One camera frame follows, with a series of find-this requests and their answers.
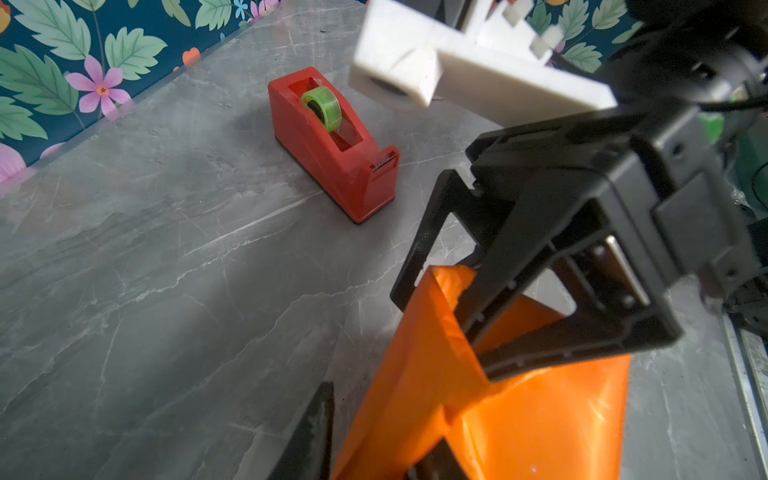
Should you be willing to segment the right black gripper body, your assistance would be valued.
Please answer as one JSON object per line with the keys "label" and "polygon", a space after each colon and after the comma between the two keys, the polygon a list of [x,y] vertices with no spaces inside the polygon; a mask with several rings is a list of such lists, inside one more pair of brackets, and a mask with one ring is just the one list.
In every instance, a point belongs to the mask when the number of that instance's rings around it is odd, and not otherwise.
{"label": "right black gripper body", "polygon": [[543,271],[575,310],[494,354],[626,354],[674,343],[666,291],[696,275],[726,298],[760,265],[696,107],[621,106],[480,136],[468,148],[484,228],[464,294],[473,346]]}

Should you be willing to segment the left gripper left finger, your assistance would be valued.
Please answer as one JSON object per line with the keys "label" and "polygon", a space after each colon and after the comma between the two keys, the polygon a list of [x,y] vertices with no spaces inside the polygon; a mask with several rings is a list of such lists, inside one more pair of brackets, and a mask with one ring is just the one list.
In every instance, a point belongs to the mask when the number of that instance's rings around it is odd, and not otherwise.
{"label": "left gripper left finger", "polygon": [[316,389],[269,480],[330,478],[334,412],[334,385],[324,381]]}

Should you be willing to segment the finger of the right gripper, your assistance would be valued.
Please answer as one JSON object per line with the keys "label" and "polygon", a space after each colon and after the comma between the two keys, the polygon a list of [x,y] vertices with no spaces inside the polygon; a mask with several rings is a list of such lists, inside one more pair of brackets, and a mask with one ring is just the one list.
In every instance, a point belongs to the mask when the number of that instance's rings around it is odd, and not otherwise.
{"label": "finger of the right gripper", "polygon": [[476,268],[501,230],[513,203],[494,198],[481,190],[470,189],[455,170],[445,170],[426,205],[413,243],[390,293],[400,311],[416,289],[422,271],[448,216],[453,215],[475,243],[473,252],[460,260],[463,266]]}
{"label": "finger of the right gripper", "polygon": [[666,286],[617,200],[520,202],[456,318],[486,377],[632,354],[682,336]]}

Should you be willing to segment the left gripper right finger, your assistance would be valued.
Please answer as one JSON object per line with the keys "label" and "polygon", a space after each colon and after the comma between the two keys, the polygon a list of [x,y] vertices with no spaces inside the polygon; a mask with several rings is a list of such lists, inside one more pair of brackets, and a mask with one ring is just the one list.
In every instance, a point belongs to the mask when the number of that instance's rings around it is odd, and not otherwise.
{"label": "left gripper right finger", "polygon": [[407,470],[408,480],[468,480],[445,438]]}

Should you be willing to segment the yellow orange wrapping paper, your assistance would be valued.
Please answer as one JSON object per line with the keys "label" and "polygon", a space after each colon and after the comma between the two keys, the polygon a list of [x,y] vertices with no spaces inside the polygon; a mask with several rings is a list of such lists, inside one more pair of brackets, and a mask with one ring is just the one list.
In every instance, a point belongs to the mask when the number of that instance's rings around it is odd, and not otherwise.
{"label": "yellow orange wrapping paper", "polygon": [[629,356],[499,382],[454,316],[475,273],[422,277],[333,468],[336,479],[401,479],[440,443],[470,479],[616,479]]}

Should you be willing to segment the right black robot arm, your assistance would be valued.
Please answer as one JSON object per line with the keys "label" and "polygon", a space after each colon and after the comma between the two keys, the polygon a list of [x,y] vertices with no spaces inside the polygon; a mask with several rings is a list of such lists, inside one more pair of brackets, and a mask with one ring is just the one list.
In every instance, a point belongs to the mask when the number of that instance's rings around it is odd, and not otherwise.
{"label": "right black robot arm", "polygon": [[759,269],[725,171],[767,105],[767,5],[630,10],[640,31],[595,74],[618,104],[480,135],[474,184],[439,175],[394,283],[405,308],[456,216],[476,275],[452,311],[492,381],[672,345],[674,283],[725,298]]}

